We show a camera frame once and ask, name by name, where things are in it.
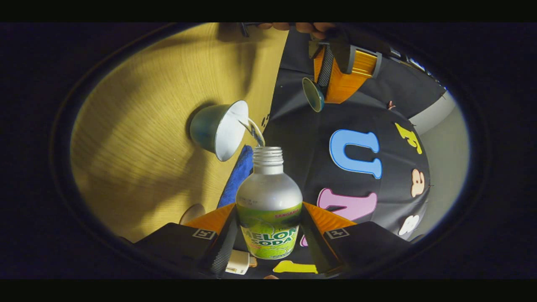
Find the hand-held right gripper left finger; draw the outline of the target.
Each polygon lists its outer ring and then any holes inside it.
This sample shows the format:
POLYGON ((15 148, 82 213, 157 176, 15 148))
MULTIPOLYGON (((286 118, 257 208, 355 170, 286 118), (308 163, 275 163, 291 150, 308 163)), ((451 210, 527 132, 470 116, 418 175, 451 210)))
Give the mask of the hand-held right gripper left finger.
POLYGON ((230 260, 238 229, 236 204, 229 204, 186 225, 169 222, 134 246, 172 271, 220 277, 230 260))

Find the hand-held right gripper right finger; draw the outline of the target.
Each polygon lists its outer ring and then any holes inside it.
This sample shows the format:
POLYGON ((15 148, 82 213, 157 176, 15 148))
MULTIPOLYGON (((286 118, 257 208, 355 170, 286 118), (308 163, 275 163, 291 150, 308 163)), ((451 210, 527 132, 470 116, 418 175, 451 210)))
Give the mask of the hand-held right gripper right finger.
POLYGON ((313 204, 303 203, 300 217, 317 271, 326 277, 372 275, 413 247, 374 222, 357 224, 313 204))

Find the round brown coaster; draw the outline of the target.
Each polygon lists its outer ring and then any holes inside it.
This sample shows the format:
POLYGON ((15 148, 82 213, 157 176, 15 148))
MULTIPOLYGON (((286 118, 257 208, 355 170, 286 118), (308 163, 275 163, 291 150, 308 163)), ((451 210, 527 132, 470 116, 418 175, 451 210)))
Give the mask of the round brown coaster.
POLYGON ((184 212, 180 218, 179 224, 186 225, 188 222, 203 216, 205 213, 206 210, 203 204, 194 204, 184 212))

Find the silver green-label water bottle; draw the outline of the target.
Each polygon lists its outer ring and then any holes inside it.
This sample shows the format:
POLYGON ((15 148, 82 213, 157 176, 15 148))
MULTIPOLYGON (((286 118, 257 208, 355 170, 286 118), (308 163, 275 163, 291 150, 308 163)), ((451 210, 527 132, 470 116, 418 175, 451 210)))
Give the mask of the silver green-label water bottle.
POLYGON ((262 260, 280 260, 295 247, 300 228, 302 193, 284 172, 280 147, 256 147, 253 173, 236 193, 240 229, 249 253, 262 260))

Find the clear water stream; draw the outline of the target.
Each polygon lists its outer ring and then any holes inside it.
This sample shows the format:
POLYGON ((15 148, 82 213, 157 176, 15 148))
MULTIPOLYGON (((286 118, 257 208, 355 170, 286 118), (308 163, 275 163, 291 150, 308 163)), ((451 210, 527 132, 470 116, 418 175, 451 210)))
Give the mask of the clear water stream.
POLYGON ((265 139, 263 137, 263 134, 257 124, 250 118, 247 118, 247 121, 244 122, 243 120, 238 119, 238 122, 246 129, 246 131, 250 134, 250 136, 255 139, 257 143, 257 147, 265 147, 265 139))

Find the white and teal teacup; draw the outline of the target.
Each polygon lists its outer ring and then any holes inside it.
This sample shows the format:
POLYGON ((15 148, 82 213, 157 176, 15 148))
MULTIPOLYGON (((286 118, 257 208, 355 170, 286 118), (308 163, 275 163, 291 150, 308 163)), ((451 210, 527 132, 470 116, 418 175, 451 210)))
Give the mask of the white and teal teacup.
POLYGON ((248 122, 246 101, 211 105, 193 116, 189 134, 197 145, 213 153, 219 161, 226 162, 239 148, 248 122))

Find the white toaster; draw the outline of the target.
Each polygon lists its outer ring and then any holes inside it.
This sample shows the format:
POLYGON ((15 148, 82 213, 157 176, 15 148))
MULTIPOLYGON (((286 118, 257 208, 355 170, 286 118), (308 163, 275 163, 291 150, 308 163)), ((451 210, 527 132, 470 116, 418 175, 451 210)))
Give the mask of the white toaster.
POLYGON ((233 249, 226 266, 226 273, 245 275, 249 267, 249 252, 233 249))

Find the blue towel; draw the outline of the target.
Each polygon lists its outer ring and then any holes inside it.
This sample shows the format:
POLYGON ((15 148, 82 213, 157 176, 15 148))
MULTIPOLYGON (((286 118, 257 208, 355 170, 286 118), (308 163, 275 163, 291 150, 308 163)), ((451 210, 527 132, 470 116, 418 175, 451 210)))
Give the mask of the blue towel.
POLYGON ((253 148, 245 145, 241 150, 237 162, 224 186, 217 208, 235 203, 236 194, 240 185, 253 172, 253 148))

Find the black backdrop cloth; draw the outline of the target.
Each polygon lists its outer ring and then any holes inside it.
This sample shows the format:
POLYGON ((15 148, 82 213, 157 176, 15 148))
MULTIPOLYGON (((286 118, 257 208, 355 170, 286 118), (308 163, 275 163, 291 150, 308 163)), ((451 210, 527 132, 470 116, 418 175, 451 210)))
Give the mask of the black backdrop cloth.
POLYGON ((305 201, 357 224, 374 222, 408 239, 406 221, 425 213, 430 171, 411 119, 446 93, 428 71, 382 58, 376 78, 347 101, 315 112, 302 79, 314 80, 312 35, 290 28, 265 131, 286 151, 285 170, 305 201), (387 110, 392 101, 396 107, 387 110))

